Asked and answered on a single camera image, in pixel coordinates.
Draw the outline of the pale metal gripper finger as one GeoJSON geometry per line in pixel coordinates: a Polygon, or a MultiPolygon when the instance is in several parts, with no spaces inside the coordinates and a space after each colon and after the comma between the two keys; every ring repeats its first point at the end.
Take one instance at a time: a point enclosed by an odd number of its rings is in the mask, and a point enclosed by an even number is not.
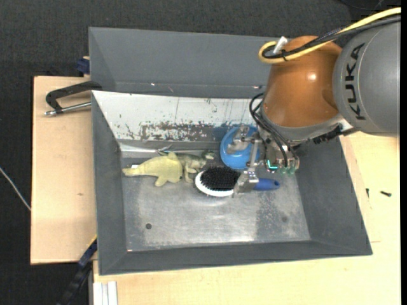
{"type": "Polygon", "coordinates": [[[234,195],[251,192],[259,183],[259,177],[255,170],[244,170],[238,177],[233,188],[234,195]]]}
{"type": "Polygon", "coordinates": [[[253,126],[244,124],[230,130],[226,137],[226,153],[235,154],[246,150],[249,146],[249,138],[254,132],[253,126]]]}

